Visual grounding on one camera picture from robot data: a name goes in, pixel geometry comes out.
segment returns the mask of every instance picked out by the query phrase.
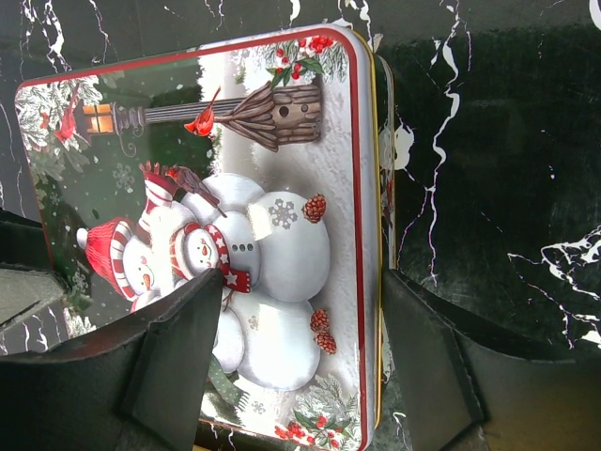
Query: red pine cone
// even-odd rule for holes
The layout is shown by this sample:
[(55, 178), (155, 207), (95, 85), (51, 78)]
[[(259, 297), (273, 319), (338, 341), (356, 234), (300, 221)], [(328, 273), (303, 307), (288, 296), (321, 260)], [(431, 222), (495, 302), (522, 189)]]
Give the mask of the red pine cone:
[(323, 194), (311, 197), (302, 207), (302, 214), (310, 223), (317, 224), (326, 212), (326, 198)]
[(329, 332), (316, 333), (316, 343), (329, 355), (336, 353), (336, 342), (334, 341), (334, 337), (331, 336)]
[(325, 332), (330, 327), (328, 312), (320, 308), (311, 315), (311, 330), (313, 332)]

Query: brown bird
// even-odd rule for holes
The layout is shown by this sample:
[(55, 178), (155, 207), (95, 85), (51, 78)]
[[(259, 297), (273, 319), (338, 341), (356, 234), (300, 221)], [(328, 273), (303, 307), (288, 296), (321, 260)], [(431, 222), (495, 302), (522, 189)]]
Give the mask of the brown bird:
[(219, 208), (219, 199), (211, 194), (207, 185), (203, 183), (203, 180), (201, 180), (189, 167), (173, 165), (167, 169), (166, 175), (173, 179), (177, 186), (186, 190), (186, 192), (200, 194), (211, 207), (217, 210), (224, 218), (227, 217)]

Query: gray snowflake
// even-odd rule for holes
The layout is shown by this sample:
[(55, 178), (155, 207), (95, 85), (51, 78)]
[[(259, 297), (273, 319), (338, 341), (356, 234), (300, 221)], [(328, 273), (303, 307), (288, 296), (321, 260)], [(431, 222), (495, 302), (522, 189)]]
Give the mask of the gray snowflake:
[(284, 203), (282, 199), (275, 199), (273, 207), (270, 207), (271, 223), (288, 230), (292, 223), (298, 221), (299, 215), (294, 212), (294, 204), (290, 201)]
[(253, 403), (253, 410), (254, 410), (254, 413), (258, 413), (259, 415), (265, 413), (265, 407), (263, 407), (263, 403), (261, 403), (259, 401), (255, 401)]
[(117, 163), (116, 170), (113, 171), (113, 177), (116, 181), (116, 187), (119, 190), (124, 190), (127, 193), (132, 193), (133, 174), (131, 167), (128, 164)]
[(250, 318), (248, 318), (248, 323), (251, 326), (251, 329), (258, 331), (259, 329), (259, 318), (257, 318), (255, 315), (252, 315)]
[(85, 280), (85, 276), (79, 270), (77, 270), (71, 277), (71, 283), (73, 284), (73, 287), (80, 293), (86, 293), (87, 289), (89, 288), (87, 280)]
[(48, 198), (53, 203), (53, 205), (58, 205), (60, 202), (60, 196), (57, 193), (51, 193)]

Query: red knit hat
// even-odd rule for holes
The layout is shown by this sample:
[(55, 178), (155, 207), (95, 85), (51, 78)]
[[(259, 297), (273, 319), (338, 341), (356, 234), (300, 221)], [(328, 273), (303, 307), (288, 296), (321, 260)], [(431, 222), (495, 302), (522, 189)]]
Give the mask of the red knit hat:
[(123, 250), (132, 235), (131, 221), (125, 218), (115, 218), (89, 232), (84, 228), (77, 230), (77, 242), (94, 271), (129, 301), (137, 295), (125, 277)]

